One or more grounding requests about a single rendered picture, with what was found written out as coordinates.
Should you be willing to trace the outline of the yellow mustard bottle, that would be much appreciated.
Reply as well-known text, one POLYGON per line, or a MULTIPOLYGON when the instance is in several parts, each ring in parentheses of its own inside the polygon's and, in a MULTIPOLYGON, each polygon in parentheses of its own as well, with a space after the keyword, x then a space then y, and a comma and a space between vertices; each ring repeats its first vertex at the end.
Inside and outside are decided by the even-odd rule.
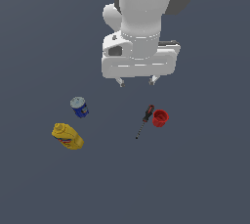
POLYGON ((83 147, 84 140, 68 124, 56 123, 52 135, 70 150, 78 150, 83 147))

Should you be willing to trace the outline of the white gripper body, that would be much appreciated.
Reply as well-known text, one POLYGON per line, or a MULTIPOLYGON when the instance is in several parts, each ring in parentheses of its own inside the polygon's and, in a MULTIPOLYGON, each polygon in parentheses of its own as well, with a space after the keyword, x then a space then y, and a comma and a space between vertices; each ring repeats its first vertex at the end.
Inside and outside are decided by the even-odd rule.
POLYGON ((167 75, 174 72, 181 45, 175 41, 160 41, 153 56, 134 58, 133 43, 121 32, 104 38, 102 73, 105 78, 167 75))

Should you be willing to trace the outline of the red cup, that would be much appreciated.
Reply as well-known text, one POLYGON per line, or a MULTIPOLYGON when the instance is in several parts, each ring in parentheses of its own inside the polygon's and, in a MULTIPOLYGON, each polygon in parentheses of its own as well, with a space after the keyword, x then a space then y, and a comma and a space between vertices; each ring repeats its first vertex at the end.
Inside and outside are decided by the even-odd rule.
POLYGON ((162 127, 169 119, 169 114, 164 110, 156 110, 153 113, 152 124, 155 127, 162 127))

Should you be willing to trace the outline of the blue can with grey lid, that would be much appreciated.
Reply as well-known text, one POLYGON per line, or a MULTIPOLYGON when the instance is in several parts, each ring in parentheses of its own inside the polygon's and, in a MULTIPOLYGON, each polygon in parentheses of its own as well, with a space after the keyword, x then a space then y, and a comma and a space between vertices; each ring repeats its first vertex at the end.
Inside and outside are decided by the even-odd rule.
POLYGON ((86 101, 83 97, 74 97, 70 101, 70 106, 74 110, 75 114, 80 118, 85 117, 89 113, 86 101))

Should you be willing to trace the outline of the red and black screwdriver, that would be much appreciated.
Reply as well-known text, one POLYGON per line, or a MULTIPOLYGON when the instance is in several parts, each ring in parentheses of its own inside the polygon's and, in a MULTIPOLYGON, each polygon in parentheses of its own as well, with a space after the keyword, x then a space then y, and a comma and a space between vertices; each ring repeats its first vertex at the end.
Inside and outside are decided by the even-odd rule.
POLYGON ((149 106, 147 107, 147 109, 146 109, 146 115, 145 115, 144 118, 143 118, 143 124, 142 124, 142 126, 141 126, 141 128, 140 128, 140 130, 139 130, 139 132, 138 132, 138 134, 137 134, 137 136, 136 136, 136 139, 139 138, 139 136, 140 136, 140 134, 141 134, 141 131, 142 131, 142 129, 143 129, 145 123, 148 122, 149 118, 150 118, 150 117, 152 116, 152 114, 153 114, 153 111, 154 111, 154 105, 149 105, 149 106))

